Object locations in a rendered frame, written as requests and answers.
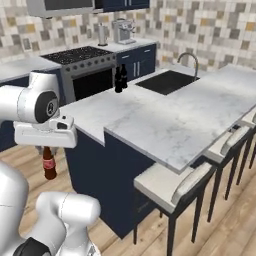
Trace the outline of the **small dark bottle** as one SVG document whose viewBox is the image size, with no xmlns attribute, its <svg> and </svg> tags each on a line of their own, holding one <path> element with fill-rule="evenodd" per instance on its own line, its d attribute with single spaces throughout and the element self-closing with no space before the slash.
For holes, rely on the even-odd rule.
<svg viewBox="0 0 256 256">
<path fill-rule="evenodd" d="M 127 70 L 125 64 L 121 65 L 121 85 L 123 89 L 126 89 L 127 86 Z"/>
</svg>

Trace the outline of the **navy island counter base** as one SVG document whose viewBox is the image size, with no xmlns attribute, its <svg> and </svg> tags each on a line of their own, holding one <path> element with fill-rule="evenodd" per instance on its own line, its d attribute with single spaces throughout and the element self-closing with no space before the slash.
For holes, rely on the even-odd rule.
<svg viewBox="0 0 256 256">
<path fill-rule="evenodd" d="M 133 229 L 133 180 L 154 161 L 108 133 L 104 145 L 77 133 L 77 146 L 65 150 L 72 187 L 99 200 L 100 218 L 123 239 Z"/>
</svg>

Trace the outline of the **grey curved tap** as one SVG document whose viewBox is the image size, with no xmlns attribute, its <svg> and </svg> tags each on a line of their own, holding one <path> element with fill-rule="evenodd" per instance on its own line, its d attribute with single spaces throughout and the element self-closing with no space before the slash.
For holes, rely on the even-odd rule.
<svg viewBox="0 0 256 256">
<path fill-rule="evenodd" d="M 194 59 L 194 69 L 195 69 L 195 73 L 194 73 L 194 81 L 197 80 L 197 75 L 198 75 L 198 69 L 199 69 L 199 62 L 198 62 L 198 58 L 193 54 L 193 53 L 190 53 L 190 52 L 183 52 L 179 55 L 178 59 L 177 59 L 177 62 L 180 63 L 181 59 L 184 57 L 184 56 L 191 56 L 193 59 Z"/>
</svg>

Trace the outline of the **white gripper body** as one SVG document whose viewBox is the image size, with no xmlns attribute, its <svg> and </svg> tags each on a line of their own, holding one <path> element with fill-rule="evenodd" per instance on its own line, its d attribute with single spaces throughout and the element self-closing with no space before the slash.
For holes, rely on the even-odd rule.
<svg viewBox="0 0 256 256">
<path fill-rule="evenodd" d="M 51 121 L 47 126 L 14 123 L 14 139 L 20 145 L 74 148 L 77 132 L 73 123 Z"/>
</svg>

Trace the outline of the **white cushioned black bar stool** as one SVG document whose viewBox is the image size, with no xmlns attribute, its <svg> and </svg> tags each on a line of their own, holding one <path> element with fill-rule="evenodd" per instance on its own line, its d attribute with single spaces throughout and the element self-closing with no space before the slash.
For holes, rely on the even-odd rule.
<svg viewBox="0 0 256 256">
<path fill-rule="evenodd" d="M 207 218 L 208 222 L 210 222 L 212 219 L 224 168 L 229 162 L 232 162 L 224 196 L 224 199 L 227 200 L 231 190 L 231 185 L 233 183 L 233 178 L 235 175 L 235 170 L 237 168 L 241 149 L 243 145 L 252 138 L 252 135 L 252 128 L 248 126 L 239 127 L 234 132 L 226 132 L 204 153 L 204 157 L 207 159 L 207 161 L 217 167 Z"/>
<path fill-rule="evenodd" d="M 245 150 L 243 154 L 243 158 L 240 165 L 239 174 L 237 177 L 236 184 L 239 185 L 242 174 L 244 171 L 244 167 L 247 161 L 247 157 L 250 151 L 251 143 L 254 137 L 254 134 L 256 133 L 256 107 L 253 108 L 250 112 L 248 112 L 241 120 L 238 121 L 239 126 L 248 126 L 251 128 L 251 131 L 249 132 L 249 135 L 247 136 Z"/>
<path fill-rule="evenodd" d="M 167 256 L 172 256 L 177 218 L 196 201 L 191 241 L 195 242 L 206 186 L 215 172 L 215 167 L 205 162 L 193 169 L 188 167 L 180 175 L 160 164 L 154 164 L 134 179 L 134 226 L 133 243 L 137 243 L 137 219 L 139 193 L 147 197 L 168 217 Z"/>
</svg>

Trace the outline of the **steel oven with black hob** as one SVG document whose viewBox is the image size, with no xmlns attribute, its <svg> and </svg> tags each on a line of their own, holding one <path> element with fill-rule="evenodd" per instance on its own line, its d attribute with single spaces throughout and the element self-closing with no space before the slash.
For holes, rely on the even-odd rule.
<svg viewBox="0 0 256 256">
<path fill-rule="evenodd" d="M 43 58 L 61 65 L 66 103 L 90 97 L 114 86 L 116 54 L 85 46 L 52 54 Z"/>
</svg>

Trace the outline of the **brown bottle with red label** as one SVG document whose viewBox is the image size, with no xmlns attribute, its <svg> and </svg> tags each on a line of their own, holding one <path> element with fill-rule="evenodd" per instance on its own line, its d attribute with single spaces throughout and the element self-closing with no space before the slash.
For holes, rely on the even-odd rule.
<svg viewBox="0 0 256 256">
<path fill-rule="evenodd" d="M 43 168 L 46 179 L 52 180 L 57 176 L 55 159 L 49 147 L 43 150 Z"/>
</svg>

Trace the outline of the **large dark bottle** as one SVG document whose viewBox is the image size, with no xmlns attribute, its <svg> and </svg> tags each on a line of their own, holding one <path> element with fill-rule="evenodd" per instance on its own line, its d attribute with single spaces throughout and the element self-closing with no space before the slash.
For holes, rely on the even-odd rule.
<svg viewBox="0 0 256 256">
<path fill-rule="evenodd" d="M 116 93 L 121 93 L 122 92 L 122 79 L 121 79 L 120 67 L 116 67 L 115 92 Z"/>
</svg>

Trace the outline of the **silver coffee machine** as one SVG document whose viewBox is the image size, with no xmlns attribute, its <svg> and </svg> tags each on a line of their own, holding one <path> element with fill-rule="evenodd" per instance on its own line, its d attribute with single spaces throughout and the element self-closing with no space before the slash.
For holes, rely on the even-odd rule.
<svg viewBox="0 0 256 256">
<path fill-rule="evenodd" d="M 128 45 L 134 43 L 135 40 L 131 37 L 134 32 L 134 23 L 132 20 L 118 18 L 112 22 L 114 42 L 117 44 Z"/>
</svg>

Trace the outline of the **navy wall cupboards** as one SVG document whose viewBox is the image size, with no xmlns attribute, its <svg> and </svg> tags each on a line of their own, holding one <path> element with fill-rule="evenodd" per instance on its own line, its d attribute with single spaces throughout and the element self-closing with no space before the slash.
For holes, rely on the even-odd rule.
<svg viewBox="0 0 256 256">
<path fill-rule="evenodd" d="M 150 0 L 95 0 L 95 8 L 103 12 L 146 9 Z"/>
</svg>

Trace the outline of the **black sink basin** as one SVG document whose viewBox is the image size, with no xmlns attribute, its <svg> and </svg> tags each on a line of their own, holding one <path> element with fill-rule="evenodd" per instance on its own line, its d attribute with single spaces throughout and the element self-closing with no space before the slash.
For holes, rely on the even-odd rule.
<svg viewBox="0 0 256 256">
<path fill-rule="evenodd" d="M 195 80 L 199 80 L 199 77 L 175 71 L 166 71 L 144 81 L 138 82 L 137 86 L 162 95 L 168 95 L 191 84 Z"/>
</svg>

